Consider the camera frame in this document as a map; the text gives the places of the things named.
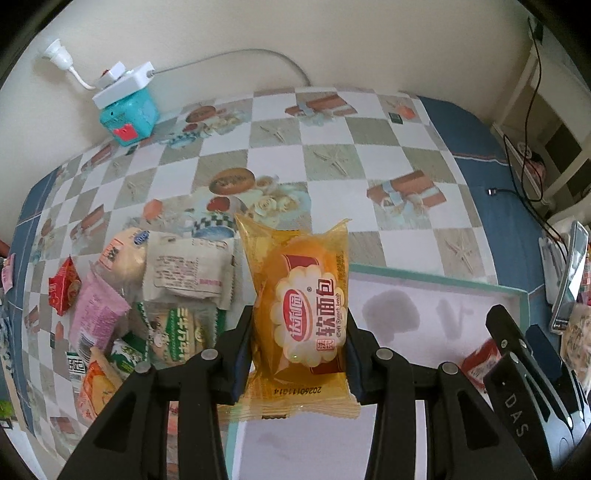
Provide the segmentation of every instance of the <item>power cord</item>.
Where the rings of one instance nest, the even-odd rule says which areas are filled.
[[[525,210],[527,210],[527,212],[532,216],[532,218],[536,221],[536,223],[538,223],[538,225],[544,230],[544,232],[546,232],[546,234],[556,243],[556,245],[558,246],[558,250],[560,250],[560,253],[564,258],[564,262],[566,263],[566,261],[567,261],[566,256],[563,252],[563,249],[559,245],[560,243],[562,243],[564,245],[564,249],[567,251],[567,255],[568,255],[568,249],[567,249],[566,243],[564,242],[564,239],[554,229],[554,227],[552,227],[547,222],[547,220],[540,215],[540,213],[534,208],[534,206],[532,204],[533,202],[540,202],[542,200],[542,197],[544,196],[544,183],[542,181],[542,177],[541,177],[540,173],[537,170],[534,170],[539,181],[540,181],[540,198],[530,199],[527,196],[527,193],[525,191],[525,186],[524,186],[525,164],[527,161],[529,161],[529,159],[527,158],[527,151],[529,150],[528,149],[528,147],[529,147],[528,126],[529,126],[529,121],[530,121],[530,114],[531,114],[531,109],[534,104],[534,99],[535,99],[536,95],[538,94],[538,90],[540,89],[540,83],[542,82],[542,61],[541,61],[541,57],[540,57],[540,51],[538,49],[538,44],[535,40],[534,29],[531,26],[531,21],[529,18],[527,19],[527,24],[530,28],[531,39],[534,42],[535,53],[538,57],[538,81],[537,81],[536,86],[534,88],[534,93],[531,96],[530,104],[528,105],[528,108],[527,108],[527,113],[525,114],[525,122],[524,122],[525,149],[524,149],[524,153],[521,153],[518,151],[518,153],[522,159],[521,175],[519,178],[519,182],[521,183],[521,190],[523,191],[523,195],[519,192],[519,190],[517,188],[517,183],[515,182],[515,177],[514,177],[514,173],[513,173],[513,165],[511,164],[511,161],[509,160],[509,149],[507,147],[507,142],[509,142],[512,146],[513,146],[513,144],[511,143],[511,140],[509,139],[509,137],[507,137],[506,134],[503,135],[503,145],[505,147],[505,155],[507,157],[507,162],[509,163],[509,172],[511,174],[511,183],[513,184],[514,189],[510,190],[510,189],[491,188],[491,189],[487,190],[487,194],[490,196],[493,196],[493,195],[496,195],[497,193],[510,193],[510,194],[513,194],[514,196],[516,196],[517,198],[519,198],[519,201],[521,202],[521,204],[523,205]]]
[[[310,81],[310,78],[308,77],[308,75],[306,74],[304,69],[302,67],[300,67],[294,60],[292,60],[287,55],[285,55],[281,52],[278,52],[275,50],[269,50],[267,48],[239,48],[238,50],[223,51],[221,53],[216,53],[214,55],[210,55],[209,57],[205,57],[205,58],[195,60],[195,61],[190,61],[188,63],[183,63],[182,65],[176,65],[174,67],[168,67],[165,69],[153,70],[151,72],[148,72],[148,77],[153,77],[154,75],[157,75],[159,73],[170,72],[172,70],[182,69],[182,68],[188,67],[189,65],[195,65],[197,63],[201,63],[206,60],[211,60],[211,59],[216,59],[218,57],[223,57],[224,55],[230,55],[232,53],[241,53],[241,52],[246,52],[246,51],[257,51],[257,52],[261,52],[261,53],[268,53],[270,55],[274,55],[275,57],[279,57],[279,58],[285,60],[287,63],[289,63],[292,67],[294,67],[299,72],[301,77],[304,79],[307,87],[312,86],[312,82]]]

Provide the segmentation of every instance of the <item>yellow plastic wrapper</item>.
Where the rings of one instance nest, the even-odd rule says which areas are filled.
[[[348,234],[343,221],[321,235],[279,231],[237,215],[257,300],[251,374],[231,420],[315,411],[355,418],[343,347]]]

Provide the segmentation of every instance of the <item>white snack package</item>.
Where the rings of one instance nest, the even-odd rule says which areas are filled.
[[[144,300],[170,300],[170,294],[212,299],[227,309],[232,295],[233,239],[210,241],[150,232],[143,283]]]

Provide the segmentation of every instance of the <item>red sticker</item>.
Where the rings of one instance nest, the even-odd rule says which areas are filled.
[[[113,135],[116,135],[124,142],[129,142],[139,137],[132,124],[125,124],[121,128],[113,129]]]

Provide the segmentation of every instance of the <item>food wrapper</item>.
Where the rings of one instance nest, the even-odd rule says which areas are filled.
[[[92,347],[88,371],[76,403],[82,417],[89,422],[94,421],[121,385],[119,375],[103,353]]]
[[[236,220],[257,293],[252,357],[239,419],[318,411],[356,417],[343,346],[348,300],[348,234],[277,231]]]
[[[90,362],[90,347],[104,350],[117,320],[131,307],[113,287],[96,274],[91,265],[86,276],[70,327],[70,344],[85,363]]]
[[[74,305],[81,285],[72,257],[68,257],[56,276],[49,279],[49,305],[57,310],[60,317]]]
[[[78,394],[82,390],[82,382],[86,376],[86,364],[78,352],[66,352],[66,359],[68,360],[68,373],[72,388],[74,393]]]
[[[574,370],[588,395],[591,391],[591,307],[575,303],[569,324],[562,334],[560,356]]]
[[[495,341],[489,338],[478,350],[474,350],[464,359],[460,369],[476,388],[485,391],[484,377],[501,358]]]
[[[109,360],[119,376],[125,380],[134,371],[135,366],[144,360],[144,354],[122,339],[117,339],[113,343]]]
[[[4,293],[7,293],[13,285],[12,272],[14,270],[15,257],[16,255],[12,254],[10,257],[4,260],[4,266],[2,267],[2,281],[0,282],[0,287],[4,288]]]
[[[128,228],[113,237],[101,253],[96,266],[101,276],[115,288],[139,287],[146,268],[150,233]]]
[[[212,299],[227,310],[233,288],[233,252],[233,238],[210,241],[151,232],[142,285],[144,300],[172,301],[174,296]]]
[[[204,330],[189,308],[138,303],[138,310],[148,328],[146,357],[157,368],[181,365],[205,348]]]

